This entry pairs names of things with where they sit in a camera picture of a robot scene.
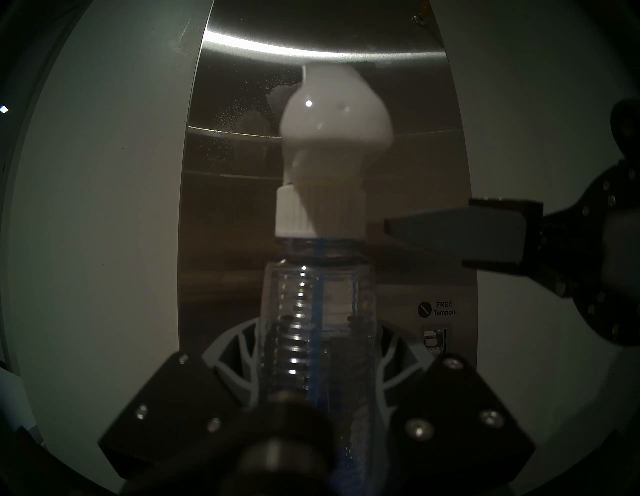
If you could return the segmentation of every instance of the clear plastic bottle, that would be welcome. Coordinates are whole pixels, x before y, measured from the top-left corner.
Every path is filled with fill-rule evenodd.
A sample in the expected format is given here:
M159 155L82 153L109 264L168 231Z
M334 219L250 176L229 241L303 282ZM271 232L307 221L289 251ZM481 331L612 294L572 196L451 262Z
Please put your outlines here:
M259 323L261 398L306 397L332 420L340 496L367 493L375 413L374 270L356 241L280 239Z

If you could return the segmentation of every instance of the screw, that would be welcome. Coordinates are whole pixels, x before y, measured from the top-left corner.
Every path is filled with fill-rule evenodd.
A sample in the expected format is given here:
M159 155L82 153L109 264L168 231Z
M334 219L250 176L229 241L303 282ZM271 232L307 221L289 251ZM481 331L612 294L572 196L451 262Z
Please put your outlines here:
M556 282L556 294L562 296L566 291L566 284L564 282Z
M444 360L442 360L442 365L444 365L448 369L452 369L455 371L464 368L462 362L460 362L460 360L457 360L456 358L445 358Z
M433 437L433 426L419 417L407 420L404 431L415 441L428 441Z
M480 420L485 426L500 429L504 425L504 417L495 410L483 410L480 412Z
M144 419L147 416L148 411L149 409L147 408L147 406L144 403L142 403L136 410L136 418L138 420Z
M215 432L217 431L220 427L222 427L222 420L220 420L217 417L213 417L209 423L207 424L207 430L209 432Z

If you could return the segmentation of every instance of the plastic bottle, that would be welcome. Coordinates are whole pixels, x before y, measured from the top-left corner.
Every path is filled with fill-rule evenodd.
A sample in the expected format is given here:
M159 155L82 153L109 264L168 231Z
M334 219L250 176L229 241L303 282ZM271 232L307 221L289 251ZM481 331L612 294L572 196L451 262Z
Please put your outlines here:
M305 67L285 108L284 184L276 229L282 254L265 272L259 321L261 399L306 397L337 434L332 485L369 492L375 413L374 269L358 252L365 234L362 171L386 149L382 101L345 65Z

